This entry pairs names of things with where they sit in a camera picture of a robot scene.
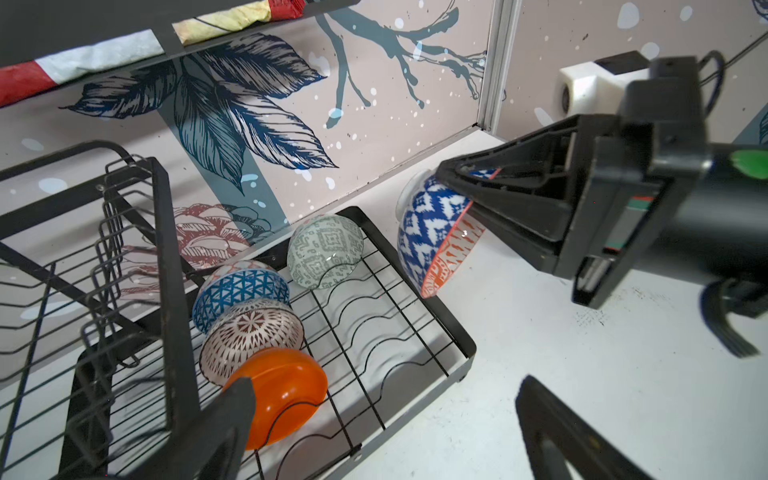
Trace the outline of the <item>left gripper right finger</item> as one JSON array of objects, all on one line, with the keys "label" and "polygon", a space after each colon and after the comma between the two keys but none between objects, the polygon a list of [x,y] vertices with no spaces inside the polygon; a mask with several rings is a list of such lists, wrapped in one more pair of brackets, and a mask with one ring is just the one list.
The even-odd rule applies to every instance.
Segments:
[{"label": "left gripper right finger", "polygon": [[533,477],[647,479],[649,475],[602,437],[535,377],[526,376],[515,400]]}]

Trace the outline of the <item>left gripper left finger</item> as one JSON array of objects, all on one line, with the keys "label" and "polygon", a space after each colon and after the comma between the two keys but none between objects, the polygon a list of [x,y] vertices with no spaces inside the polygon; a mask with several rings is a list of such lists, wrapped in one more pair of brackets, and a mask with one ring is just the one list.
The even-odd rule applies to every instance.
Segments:
[{"label": "left gripper left finger", "polygon": [[256,400],[241,378],[221,393],[180,436],[130,472],[129,479],[234,479],[240,469]]}]

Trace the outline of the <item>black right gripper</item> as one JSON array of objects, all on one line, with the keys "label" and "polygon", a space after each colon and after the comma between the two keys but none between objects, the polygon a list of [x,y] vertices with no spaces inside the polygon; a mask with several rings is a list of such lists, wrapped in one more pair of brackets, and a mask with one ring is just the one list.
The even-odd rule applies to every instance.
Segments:
[{"label": "black right gripper", "polygon": [[569,226],[560,260],[575,270],[572,300],[598,309],[711,166],[699,70],[694,57],[657,58],[616,113],[454,157],[436,178],[540,272],[555,274]]}]

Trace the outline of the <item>orange plastic bowl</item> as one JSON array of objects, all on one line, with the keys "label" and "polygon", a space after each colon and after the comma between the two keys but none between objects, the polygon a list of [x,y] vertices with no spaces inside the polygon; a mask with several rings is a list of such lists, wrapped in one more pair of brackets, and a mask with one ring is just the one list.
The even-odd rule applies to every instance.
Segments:
[{"label": "orange plastic bowl", "polygon": [[267,348],[240,366],[225,384],[251,381],[255,411],[246,448],[258,450],[298,431],[326,398],[328,379],[318,362],[291,348]]}]

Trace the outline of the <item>red and blue patterned bowl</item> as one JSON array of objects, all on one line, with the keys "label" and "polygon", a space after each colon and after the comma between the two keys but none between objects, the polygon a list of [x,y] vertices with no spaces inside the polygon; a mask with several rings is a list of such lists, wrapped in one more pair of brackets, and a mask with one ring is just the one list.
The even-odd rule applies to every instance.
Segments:
[{"label": "red and blue patterned bowl", "polygon": [[485,227],[470,213],[472,200],[424,170],[404,187],[395,215],[400,263],[423,298],[437,295],[477,245]]}]

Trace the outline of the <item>white maroon patterned bowl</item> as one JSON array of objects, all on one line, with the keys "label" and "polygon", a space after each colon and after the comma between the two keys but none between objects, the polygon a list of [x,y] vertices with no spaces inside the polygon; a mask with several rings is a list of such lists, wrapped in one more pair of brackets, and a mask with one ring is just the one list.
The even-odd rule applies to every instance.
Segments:
[{"label": "white maroon patterned bowl", "polygon": [[266,298],[238,303],[209,330],[199,356],[200,371],[223,387],[256,353],[273,347],[299,349],[303,340],[303,325],[290,306]]}]

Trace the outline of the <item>black wire dish rack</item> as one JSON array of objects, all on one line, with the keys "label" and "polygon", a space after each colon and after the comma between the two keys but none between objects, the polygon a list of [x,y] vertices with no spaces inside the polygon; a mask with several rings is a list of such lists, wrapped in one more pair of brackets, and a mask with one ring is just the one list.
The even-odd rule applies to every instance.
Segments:
[{"label": "black wire dish rack", "polygon": [[[107,141],[1,167],[1,475],[129,479],[223,390],[199,367],[191,318],[207,272],[175,232],[167,170]],[[234,479],[339,479],[469,372],[475,342],[408,283],[356,207],[364,250],[350,277],[307,290],[288,240],[256,257],[288,283],[301,351],[328,378],[295,433],[245,447]]]}]

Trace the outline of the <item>dark blue patterned bowl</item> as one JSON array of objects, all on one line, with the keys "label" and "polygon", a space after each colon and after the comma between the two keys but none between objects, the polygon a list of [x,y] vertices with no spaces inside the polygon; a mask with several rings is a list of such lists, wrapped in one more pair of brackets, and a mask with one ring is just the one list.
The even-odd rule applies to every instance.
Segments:
[{"label": "dark blue patterned bowl", "polygon": [[279,273],[260,262],[240,265],[220,267],[201,287],[191,313],[199,331],[208,333],[226,310],[246,301],[269,299],[290,305],[288,283]]}]

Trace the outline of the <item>grey green patterned bowl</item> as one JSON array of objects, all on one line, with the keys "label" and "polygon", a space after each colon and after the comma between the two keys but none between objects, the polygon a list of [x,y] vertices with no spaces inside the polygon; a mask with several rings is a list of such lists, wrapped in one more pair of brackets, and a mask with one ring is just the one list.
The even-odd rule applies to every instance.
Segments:
[{"label": "grey green patterned bowl", "polygon": [[297,229],[289,242],[287,266],[305,289],[329,289],[345,280],[362,259],[364,236],[351,219],[317,217]]}]

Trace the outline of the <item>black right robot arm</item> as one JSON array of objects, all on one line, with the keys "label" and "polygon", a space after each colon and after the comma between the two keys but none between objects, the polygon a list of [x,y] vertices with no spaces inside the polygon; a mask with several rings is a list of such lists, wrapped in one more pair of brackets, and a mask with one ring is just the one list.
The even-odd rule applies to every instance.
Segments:
[{"label": "black right robot arm", "polygon": [[563,68],[560,119],[442,162],[437,179],[536,270],[601,307],[640,270],[767,306],[767,149],[713,143],[693,57],[636,51]]}]

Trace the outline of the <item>red cassava chips bag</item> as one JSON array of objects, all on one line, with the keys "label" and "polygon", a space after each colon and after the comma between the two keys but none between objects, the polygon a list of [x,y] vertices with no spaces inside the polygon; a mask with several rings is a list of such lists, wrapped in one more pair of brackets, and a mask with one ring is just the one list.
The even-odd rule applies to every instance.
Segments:
[{"label": "red cassava chips bag", "polygon": [[[303,16],[304,1],[255,1],[173,24],[184,46],[241,31],[257,22]],[[12,105],[79,77],[157,57],[164,52],[149,29],[1,68],[1,105]]]}]

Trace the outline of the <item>black wall shelf basket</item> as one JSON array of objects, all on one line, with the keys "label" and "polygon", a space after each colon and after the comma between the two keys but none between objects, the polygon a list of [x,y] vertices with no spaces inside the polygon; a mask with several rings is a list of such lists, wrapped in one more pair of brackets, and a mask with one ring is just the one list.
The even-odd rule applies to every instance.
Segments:
[{"label": "black wall shelf basket", "polygon": [[289,22],[258,22],[244,30],[184,46],[173,25],[240,6],[240,1],[1,1],[1,65],[24,63],[76,47],[150,30],[163,60]]}]

